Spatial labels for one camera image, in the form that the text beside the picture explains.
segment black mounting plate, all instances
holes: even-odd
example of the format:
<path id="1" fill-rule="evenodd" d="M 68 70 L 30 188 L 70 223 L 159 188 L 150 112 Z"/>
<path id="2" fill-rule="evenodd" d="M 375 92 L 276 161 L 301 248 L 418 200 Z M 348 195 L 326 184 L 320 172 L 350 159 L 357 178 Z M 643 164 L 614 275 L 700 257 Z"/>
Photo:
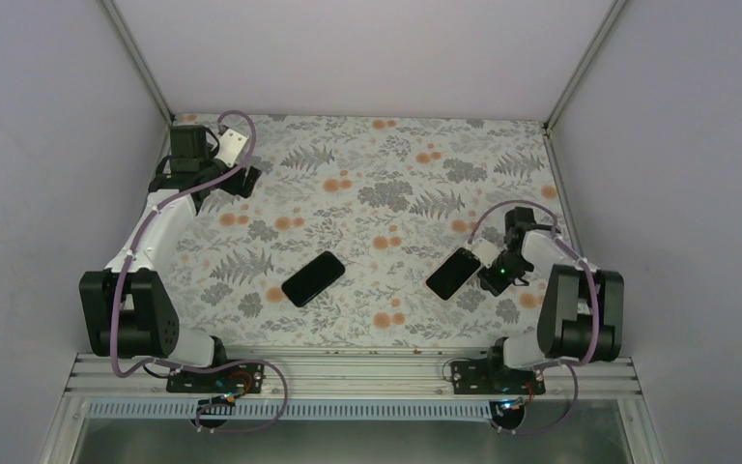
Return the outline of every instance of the black mounting plate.
<path id="1" fill-rule="evenodd" d="M 166 382 L 166 391 L 170 393 L 237 392 L 238 388 L 244 387 L 243 377 L 234 376 L 230 378 L 230 376 L 239 371 L 247 372 L 254 379 L 254 382 L 251 383 L 251 388 L 245 393 L 259 393 L 263 386 L 264 367 L 262 364 L 255 363 L 236 364 L 214 374 L 196 374 L 194 372 L 181 371 L 169 376 L 169 380 Z"/>
<path id="2" fill-rule="evenodd" d="M 489 369 L 488 359 L 453 361 L 450 363 L 450 375 L 454 394 L 544 394 L 545 381 L 536 380 L 536 374 L 530 370 L 509 369 L 502 366 L 494 373 Z"/>

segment black smartphone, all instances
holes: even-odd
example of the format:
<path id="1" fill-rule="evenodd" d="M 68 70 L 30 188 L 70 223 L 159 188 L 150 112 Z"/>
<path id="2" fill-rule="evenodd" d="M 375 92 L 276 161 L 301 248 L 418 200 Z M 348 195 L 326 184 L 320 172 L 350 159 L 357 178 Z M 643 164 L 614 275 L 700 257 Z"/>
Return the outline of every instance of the black smartphone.
<path id="1" fill-rule="evenodd" d="M 303 307 L 344 274 L 343 263 L 334 253 L 324 251 L 283 282 L 280 288 L 294 306 Z"/>
<path id="2" fill-rule="evenodd" d="M 445 301 L 450 300 L 476 271 L 482 267 L 479 259 L 464 248 L 457 248 L 442 265 L 425 280 L 428 288 Z"/>

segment white wall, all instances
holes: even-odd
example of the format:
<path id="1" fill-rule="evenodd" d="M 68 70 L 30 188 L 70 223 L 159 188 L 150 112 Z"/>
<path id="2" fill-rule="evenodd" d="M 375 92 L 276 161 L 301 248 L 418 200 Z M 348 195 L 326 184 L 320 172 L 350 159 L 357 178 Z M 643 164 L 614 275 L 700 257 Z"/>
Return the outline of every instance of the white wall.
<path id="1" fill-rule="evenodd" d="M 174 111 L 546 120 L 612 0 L 116 0 Z"/>
<path id="2" fill-rule="evenodd" d="M 742 2 L 634 0 L 555 128 L 669 462 L 742 462 Z"/>
<path id="3" fill-rule="evenodd" d="M 0 463 L 34 462 L 74 354 L 77 285 L 123 242 L 164 134 L 92 0 L 0 0 Z"/>

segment phone screen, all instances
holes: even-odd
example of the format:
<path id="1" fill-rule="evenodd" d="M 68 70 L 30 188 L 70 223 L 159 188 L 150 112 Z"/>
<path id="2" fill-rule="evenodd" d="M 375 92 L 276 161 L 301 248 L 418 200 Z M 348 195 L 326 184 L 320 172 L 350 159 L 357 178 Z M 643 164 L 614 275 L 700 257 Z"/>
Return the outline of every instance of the phone screen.
<path id="1" fill-rule="evenodd" d="M 470 251 L 458 248 L 425 283 L 443 300 L 448 300 L 482 266 Z"/>
<path id="2" fill-rule="evenodd" d="M 303 307 L 340 276 L 345 266 L 330 251 L 325 251 L 288 278 L 280 288 L 296 307 Z"/>

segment floral tablecloth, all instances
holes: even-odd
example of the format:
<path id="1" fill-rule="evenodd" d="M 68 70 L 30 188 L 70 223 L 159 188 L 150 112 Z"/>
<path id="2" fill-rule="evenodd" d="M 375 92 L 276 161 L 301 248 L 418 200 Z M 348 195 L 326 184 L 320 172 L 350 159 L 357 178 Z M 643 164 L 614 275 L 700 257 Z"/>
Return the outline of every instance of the floral tablecloth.
<path id="1" fill-rule="evenodd" d="M 540 275 L 498 298 L 474 279 L 448 302 L 424 280 L 498 201 L 540 202 L 563 224 L 538 123 L 254 119 L 252 165 L 263 170 L 254 194 L 213 192 L 164 273 L 183 325 L 227 344 L 283 346 L 481 347 L 533 330 Z M 248 133 L 237 117 L 226 124 Z M 503 217 L 491 215 L 481 234 L 501 243 Z M 325 250 L 345 275 L 294 307 L 280 284 Z"/>

